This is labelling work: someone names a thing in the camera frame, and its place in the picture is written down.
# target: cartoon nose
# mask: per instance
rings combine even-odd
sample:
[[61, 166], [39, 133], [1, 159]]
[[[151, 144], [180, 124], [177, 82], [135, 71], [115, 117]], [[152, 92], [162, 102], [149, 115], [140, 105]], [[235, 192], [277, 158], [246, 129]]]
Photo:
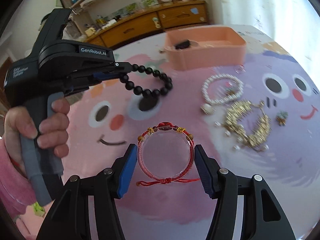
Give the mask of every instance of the cartoon nose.
[[294, 98], [297, 99], [299, 102], [303, 102], [303, 96], [298, 90], [293, 89], [292, 94], [293, 94]]
[[112, 131], [118, 130], [123, 125], [124, 116], [122, 114], [117, 114], [114, 118], [112, 118], [110, 122], [110, 129]]

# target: gray handle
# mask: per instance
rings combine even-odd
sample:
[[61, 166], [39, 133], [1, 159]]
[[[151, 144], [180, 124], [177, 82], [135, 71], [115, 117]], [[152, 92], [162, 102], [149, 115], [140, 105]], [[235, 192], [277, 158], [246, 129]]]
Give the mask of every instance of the gray handle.
[[[39, 96], [23, 104], [38, 131], [40, 123], [54, 114], [51, 109], [52, 102], [62, 97], [63, 93], [59, 92], [49, 96]], [[54, 200], [63, 188], [61, 180], [63, 165], [61, 159], [53, 154], [53, 149], [39, 148], [36, 139], [31, 140], [20, 135], [22, 159], [36, 199], [40, 206], [45, 206]]]

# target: cartoon eye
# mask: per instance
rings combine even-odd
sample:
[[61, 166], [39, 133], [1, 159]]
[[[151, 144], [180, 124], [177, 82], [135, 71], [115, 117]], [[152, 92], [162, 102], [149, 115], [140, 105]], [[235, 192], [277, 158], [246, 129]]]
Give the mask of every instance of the cartoon eye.
[[300, 75], [294, 74], [293, 81], [296, 84], [296, 86], [299, 88], [299, 90], [304, 93], [307, 96], [311, 96], [311, 87], [308, 84], [308, 82]]
[[93, 128], [103, 125], [107, 119], [108, 112], [111, 109], [111, 105], [108, 101], [102, 101], [97, 103], [89, 114], [89, 125]]
[[144, 98], [142, 95], [133, 95], [127, 108], [130, 118], [142, 121], [153, 117], [159, 112], [161, 101], [158, 98]]
[[269, 92], [278, 98], [285, 99], [290, 94], [288, 85], [273, 73], [264, 74], [262, 82]]

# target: silver bolt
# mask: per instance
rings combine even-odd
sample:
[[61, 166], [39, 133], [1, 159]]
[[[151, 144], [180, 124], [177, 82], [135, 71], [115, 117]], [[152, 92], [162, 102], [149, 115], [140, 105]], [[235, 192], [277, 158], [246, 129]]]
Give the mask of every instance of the silver bolt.
[[111, 174], [113, 172], [113, 170], [111, 168], [106, 168], [103, 170], [103, 173], [108, 175], [108, 174]]
[[77, 175], [72, 175], [72, 176], [70, 177], [70, 181], [71, 181], [71, 182], [75, 182], [75, 181], [77, 181], [77, 179], [78, 179], [78, 176], [77, 176]]
[[220, 173], [222, 173], [222, 174], [228, 174], [228, 169], [226, 169], [226, 168], [221, 168], [220, 170]]
[[262, 181], [262, 177], [258, 174], [254, 176], [254, 179], [257, 181]]

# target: cartoon tablecloth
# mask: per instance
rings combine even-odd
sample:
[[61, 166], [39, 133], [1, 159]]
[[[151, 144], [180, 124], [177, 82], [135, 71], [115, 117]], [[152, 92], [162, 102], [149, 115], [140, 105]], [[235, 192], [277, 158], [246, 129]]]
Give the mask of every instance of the cartoon tablecloth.
[[[137, 137], [148, 127], [172, 122], [192, 133], [195, 143], [201, 144], [220, 166], [239, 176], [262, 175], [297, 239], [310, 231], [320, 218], [319, 90], [294, 58], [271, 38], [251, 26], [231, 27], [247, 41], [245, 73], [242, 74], [235, 72], [237, 66], [173, 70], [165, 54], [159, 53], [164, 33], [116, 50], [117, 61], [167, 73], [172, 78], [173, 90], [156, 104], [143, 102], [142, 96], [127, 91], [118, 80], [103, 82], [85, 92], [82, 100], [72, 105], [69, 114], [70, 153], [63, 160], [64, 181], [73, 174], [96, 175], [123, 156], [129, 143], [137, 143]], [[214, 126], [215, 122], [223, 121], [225, 106], [216, 107], [213, 115], [200, 111], [204, 103], [203, 82], [216, 73], [236, 75], [244, 83], [242, 98], [265, 102], [264, 111], [271, 118], [272, 129], [267, 151], [257, 153], [247, 147], [233, 149], [236, 137], [228, 138], [223, 128]], [[129, 78], [143, 88], [163, 85], [145, 73], [130, 73]], [[213, 95], [213, 91], [219, 89], [213, 84], [209, 93]], [[286, 126], [276, 122], [279, 111], [289, 114]], [[256, 118], [255, 114], [249, 115], [244, 119], [244, 127], [253, 129]], [[196, 168], [192, 167], [185, 178], [198, 178]], [[127, 240], [205, 239], [216, 201], [204, 193], [200, 181], [137, 187], [139, 180], [150, 181], [137, 164], [128, 193], [116, 201]], [[242, 209], [243, 198], [239, 197], [233, 239], [240, 237]], [[25, 223], [32, 223], [27, 216]], [[94, 232], [92, 240], [97, 240]]]

